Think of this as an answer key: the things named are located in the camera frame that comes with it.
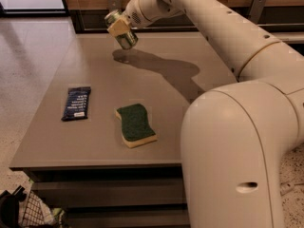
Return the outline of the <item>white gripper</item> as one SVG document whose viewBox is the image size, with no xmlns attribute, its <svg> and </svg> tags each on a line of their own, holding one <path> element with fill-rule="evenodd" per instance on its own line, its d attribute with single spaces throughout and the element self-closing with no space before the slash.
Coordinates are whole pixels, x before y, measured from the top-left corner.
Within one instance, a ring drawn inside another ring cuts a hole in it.
<svg viewBox="0 0 304 228">
<path fill-rule="evenodd" d="M 130 0 L 124 14 L 134 28 L 148 27 L 159 19 L 157 0 Z M 126 34 L 130 30 L 130 23 L 124 17 L 120 17 L 107 29 L 113 37 Z"/>
</svg>

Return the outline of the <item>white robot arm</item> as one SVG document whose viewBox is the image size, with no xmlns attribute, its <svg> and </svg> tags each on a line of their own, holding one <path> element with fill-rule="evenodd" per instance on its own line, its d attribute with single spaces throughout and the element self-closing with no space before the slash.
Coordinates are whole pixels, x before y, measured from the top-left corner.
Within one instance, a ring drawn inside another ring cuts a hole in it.
<svg viewBox="0 0 304 228">
<path fill-rule="evenodd" d="M 187 109 L 181 164 L 191 228 L 285 228 L 279 169 L 304 141 L 303 57 L 217 0 L 130 0 L 113 36 L 185 14 L 236 77 Z"/>
</svg>

